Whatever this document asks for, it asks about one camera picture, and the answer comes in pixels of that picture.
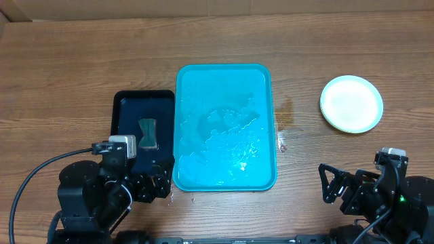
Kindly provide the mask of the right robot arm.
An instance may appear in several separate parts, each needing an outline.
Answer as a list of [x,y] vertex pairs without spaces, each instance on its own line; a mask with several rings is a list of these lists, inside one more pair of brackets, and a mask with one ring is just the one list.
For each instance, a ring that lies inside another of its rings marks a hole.
[[402,149],[382,148],[374,164],[375,173],[354,174],[319,165],[323,201],[341,198],[344,215],[368,222],[333,228],[326,243],[432,243],[433,179],[407,176],[409,158]]

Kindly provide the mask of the light blue plate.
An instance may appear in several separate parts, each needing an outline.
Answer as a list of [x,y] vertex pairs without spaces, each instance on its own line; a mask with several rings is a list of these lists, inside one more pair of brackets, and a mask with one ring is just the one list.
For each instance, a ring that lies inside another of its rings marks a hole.
[[378,125],[384,112],[376,87],[355,75],[332,79],[321,92],[320,103],[330,120],[350,134],[370,131]]

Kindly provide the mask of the dark green sponge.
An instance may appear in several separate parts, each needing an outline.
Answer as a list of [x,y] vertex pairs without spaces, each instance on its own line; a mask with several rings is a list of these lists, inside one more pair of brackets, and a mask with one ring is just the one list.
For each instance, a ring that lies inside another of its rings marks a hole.
[[157,148],[157,130],[155,119],[141,119],[139,120],[139,127],[142,132],[142,138],[138,146],[146,150],[153,150]]

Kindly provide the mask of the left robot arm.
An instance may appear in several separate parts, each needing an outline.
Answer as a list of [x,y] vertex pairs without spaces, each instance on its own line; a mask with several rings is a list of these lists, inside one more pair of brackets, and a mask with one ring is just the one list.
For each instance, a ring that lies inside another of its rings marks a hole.
[[133,202],[152,203],[171,191],[174,158],[153,166],[153,175],[135,174],[136,162],[126,142],[92,144],[100,163],[78,161],[59,174],[57,195],[61,210],[53,217],[48,243],[153,243],[144,231],[113,231],[131,212]]

